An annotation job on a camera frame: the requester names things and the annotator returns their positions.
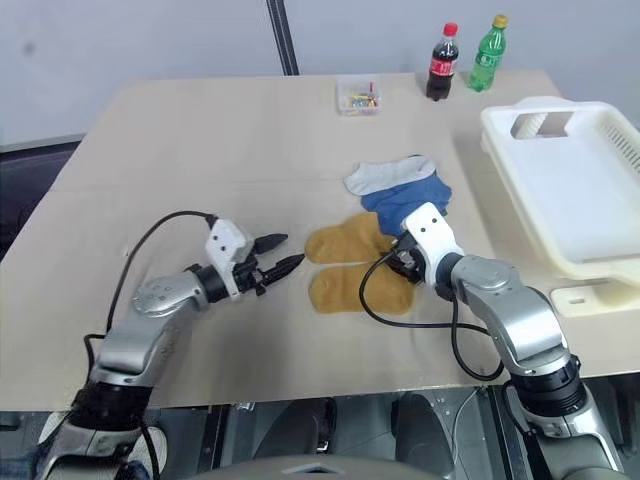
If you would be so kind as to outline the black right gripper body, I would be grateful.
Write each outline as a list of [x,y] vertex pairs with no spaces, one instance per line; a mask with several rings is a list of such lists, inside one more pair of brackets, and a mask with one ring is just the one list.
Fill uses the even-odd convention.
[[417,241],[410,233],[403,233],[393,243],[387,265],[414,285],[424,282],[425,258],[418,249]]

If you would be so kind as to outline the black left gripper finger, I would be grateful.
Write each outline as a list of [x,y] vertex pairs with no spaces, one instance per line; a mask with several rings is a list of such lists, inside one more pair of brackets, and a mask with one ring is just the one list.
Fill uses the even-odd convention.
[[287,239],[288,239],[288,235],[283,233],[274,233],[274,234],[268,234],[261,237],[257,237],[254,239],[252,254],[264,255],[276,249],[279,245],[284,243]]
[[303,262],[304,259],[304,254],[296,254],[279,260],[270,269],[262,271],[262,284],[271,285],[279,280],[284,279],[291,272],[293,272]]

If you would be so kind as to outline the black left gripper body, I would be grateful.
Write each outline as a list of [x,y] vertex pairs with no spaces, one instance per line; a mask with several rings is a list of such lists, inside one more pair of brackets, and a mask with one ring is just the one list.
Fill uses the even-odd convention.
[[232,270],[237,290],[244,294],[254,290],[257,296],[266,292],[266,273],[260,269],[259,262],[254,254],[237,263]]

